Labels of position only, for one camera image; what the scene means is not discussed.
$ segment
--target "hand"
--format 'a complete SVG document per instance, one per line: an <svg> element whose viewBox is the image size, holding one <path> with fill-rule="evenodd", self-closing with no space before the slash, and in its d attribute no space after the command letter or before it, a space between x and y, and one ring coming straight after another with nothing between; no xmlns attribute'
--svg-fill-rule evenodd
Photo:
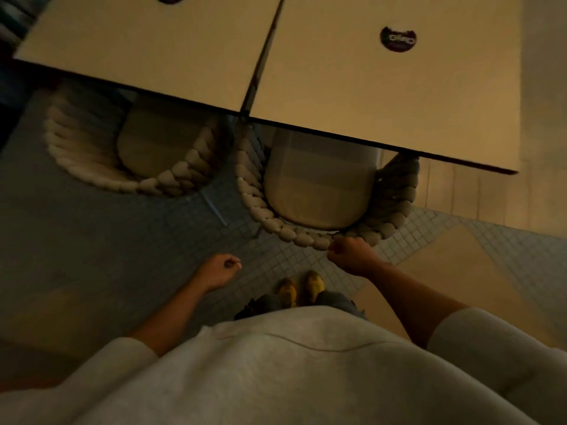
<svg viewBox="0 0 567 425"><path fill-rule="evenodd" d="M217 253L203 261L189 283L201 287L204 293L212 292L225 286L241 268L239 258Z"/></svg>
<svg viewBox="0 0 567 425"><path fill-rule="evenodd" d="M366 279L370 279L376 267L383 264L370 245L360 237L336 239L330 244L327 258L347 273Z"/></svg>

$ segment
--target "table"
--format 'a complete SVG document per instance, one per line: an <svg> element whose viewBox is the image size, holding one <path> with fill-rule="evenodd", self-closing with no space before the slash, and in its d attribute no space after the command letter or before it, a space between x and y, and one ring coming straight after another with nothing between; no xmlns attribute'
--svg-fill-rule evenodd
<svg viewBox="0 0 567 425"><path fill-rule="evenodd" d="M240 112L280 0L52 0L16 58Z"/></svg>
<svg viewBox="0 0 567 425"><path fill-rule="evenodd" d="M520 0L285 0L250 116L511 174L520 30Z"/></svg>

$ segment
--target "sleeve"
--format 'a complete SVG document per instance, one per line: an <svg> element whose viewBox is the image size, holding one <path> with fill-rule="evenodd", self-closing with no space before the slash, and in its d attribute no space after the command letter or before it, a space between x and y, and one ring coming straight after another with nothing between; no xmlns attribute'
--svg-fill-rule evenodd
<svg viewBox="0 0 567 425"><path fill-rule="evenodd" d="M67 424L157 360L142 342L117 338L55 388L0 394L2 423Z"/></svg>
<svg viewBox="0 0 567 425"><path fill-rule="evenodd" d="M451 314L436 328L428 351L456 365L535 421L567 417L567 354L481 309Z"/></svg>

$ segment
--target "jeans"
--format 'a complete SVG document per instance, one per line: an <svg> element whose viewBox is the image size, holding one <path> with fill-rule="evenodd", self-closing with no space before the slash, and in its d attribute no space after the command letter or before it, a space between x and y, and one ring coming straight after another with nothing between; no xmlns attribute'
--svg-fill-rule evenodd
<svg viewBox="0 0 567 425"><path fill-rule="evenodd" d="M364 320L368 320L366 319L364 312L359 312L356 305L340 292L320 292L319 295L317 295L315 304L313 305L327 305ZM237 313L234 320L237 321L238 319L245 319L269 312L276 312L282 309L284 309L284 305L281 303L280 298L273 293L267 293L262 295L258 300L250 300L245 308Z"/></svg>

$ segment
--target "shoe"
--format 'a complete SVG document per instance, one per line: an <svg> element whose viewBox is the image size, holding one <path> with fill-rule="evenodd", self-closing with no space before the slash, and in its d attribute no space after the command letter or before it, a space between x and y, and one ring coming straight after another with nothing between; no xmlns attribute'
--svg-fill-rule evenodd
<svg viewBox="0 0 567 425"><path fill-rule="evenodd" d="M307 292L309 293L309 300L311 304L315 304L317 295L325 290L325 283L322 281L321 276L316 271L311 270L307 274L305 289L307 289Z"/></svg>
<svg viewBox="0 0 567 425"><path fill-rule="evenodd" d="M278 290L278 297L285 308L297 307L297 289L290 278L285 278Z"/></svg>

